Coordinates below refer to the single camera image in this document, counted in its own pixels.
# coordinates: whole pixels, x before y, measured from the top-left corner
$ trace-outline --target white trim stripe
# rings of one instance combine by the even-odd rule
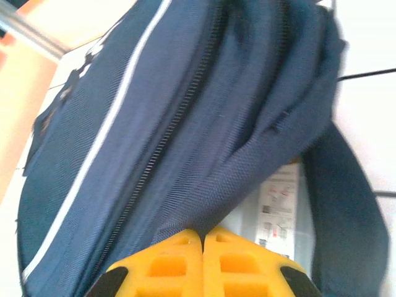
[[[118,92],[116,94],[116,97],[110,107],[110,110],[108,114],[106,115],[106,118],[104,122],[102,123],[99,132],[93,141],[93,144],[85,157],[85,160],[77,173],[77,176],[75,177],[75,180],[70,188],[69,193],[67,193],[66,198],[64,199],[64,202],[62,203],[61,208],[58,211],[58,214],[56,215],[54,222],[52,223],[51,227],[48,230],[47,235],[45,236],[45,239],[43,243],[41,244],[40,248],[38,249],[35,257],[32,259],[32,261],[27,265],[25,270],[22,272],[22,279],[23,282],[25,283],[27,281],[27,278],[31,274],[31,272],[37,267],[37,265],[40,263],[42,258],[44,257],[45,253],[47,250],[50,248],[49,246],[53,242],[56,233],[59,231],[64,218],[66,217],[71,205],[73,204],[73,201],[75,197],[77,196],[80,187],[84,181],[85,176],[88,173],[89,168],[91,167],[96,155],[98,154],[101,146],[103,145],[107,134],[109,133],[110,128],[112,127],[115,118],[117,117],[117,114],[124,102],[126,92],[128,90],[128,86],[131,83],[131,80],[134,76],[135,68],[137,65],[137,62],[140,58],[140,55],[142,53],[142,50],[149,39],[151,33],[153,32],[154,28],[157,26],[159,21],[162,19],[163,15],[165,12],[168,10],[169,5],[171,4],[172,0],[162,0],[160,7],[158,8],[157,12],[155,13],[153,19],[150,21],[149,25],[145,29],[143,35],[141,36],[139,42],[137,43],[131,58],[129,59],[128,65],[126,67],[126,71],[124,73],[123,79],[120,83],[120,87],[118,89]]]

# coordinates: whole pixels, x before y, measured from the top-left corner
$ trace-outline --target white label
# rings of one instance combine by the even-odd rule
[[[299,165],[282,166],[260,186],[255,242],[294,260]]]

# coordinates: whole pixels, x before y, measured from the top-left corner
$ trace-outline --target yellow plastic object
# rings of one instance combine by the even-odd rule
[[[292,260],[224,228],[184,230],[113,264],[87,297],[320,297]]]
[[[215,228],[205,238],[204,296],[294,296],[280,271],[283,266],[304,272],[286,257]]]
[[[116,297],[202,297],[202,244],[184,230],[114,263],[128,269]]]

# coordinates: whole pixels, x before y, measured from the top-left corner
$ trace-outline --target navy blue backpack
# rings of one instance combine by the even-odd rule
[[[387,232],[332,124],[343,46],[309,0],[138,0],[35,121],[24,294],[83,296],[117,260],[185,228],[205,236],[301,156],[314,283],[377,296]]]

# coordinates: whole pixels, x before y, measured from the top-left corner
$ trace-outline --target black zipper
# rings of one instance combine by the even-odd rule
[[[154,152],[152,153],[145,169],[143,170],[142,175],[140,176],[136,187],[128,199],[125,208],[119,217],[117,224],[115,225],[113,232],[111,233],[109,240],[106,243],[105,248],[103,249],[97,263],[92,272],[92,277],[95,278],[97,273],[102,267],[105,259],[107,258],[111,248],[113,247],[114,243],[116,242],[121,229],[124,223],[127,221],[128,216],[131,214],[132,209],[135,206],[136,201],[138,200],[139,196],[145,189],[148,181],[150,180],[153,171],[160,161],[162,155],[164,154],[167,145],[172,138],[172,135],[177,130],[180,123],[186,117],[187,112],[189,111],[190,107],[194,103],[195,99],[198,97],[202,87],[204,85],[205,79],[208,76],[209,69],[213,64],[213,60],[216,57],[218,49],[220,47],[220,43],[222,41],[222,36],[224,35],[225,27],[226,27],[226,10],[224,1],[215,8],[215,13],[212,21],[212,29],[210,31],[210,36],[208,42],[205,46],[204,53],[200,60],[199,66],[194,73],[194,76],[187,88],[187,92],[185,93],[181,103],[179,104],[171,122],[169,123],[168,127],[166,128],[165,133],[162,135],[161,140],[159,141],[157,147],[155,148]]]

